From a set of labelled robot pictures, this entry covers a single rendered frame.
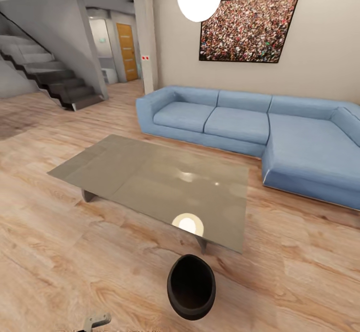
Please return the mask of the cauldron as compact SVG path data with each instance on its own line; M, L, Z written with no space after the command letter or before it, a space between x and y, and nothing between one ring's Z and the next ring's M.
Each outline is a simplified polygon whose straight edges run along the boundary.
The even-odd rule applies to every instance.
M167 295L175 312L197 321L211 310L216 298L216 280L211 267L195 255L184 255L172 266Z

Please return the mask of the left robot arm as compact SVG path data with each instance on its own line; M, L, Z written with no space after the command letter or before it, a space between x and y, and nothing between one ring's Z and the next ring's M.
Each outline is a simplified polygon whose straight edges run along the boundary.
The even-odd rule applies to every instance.
M107 325L111 322L112 315L108 312L103 312L101 314L89 316L85 320L83 329L78 332L93 332L93 328Z

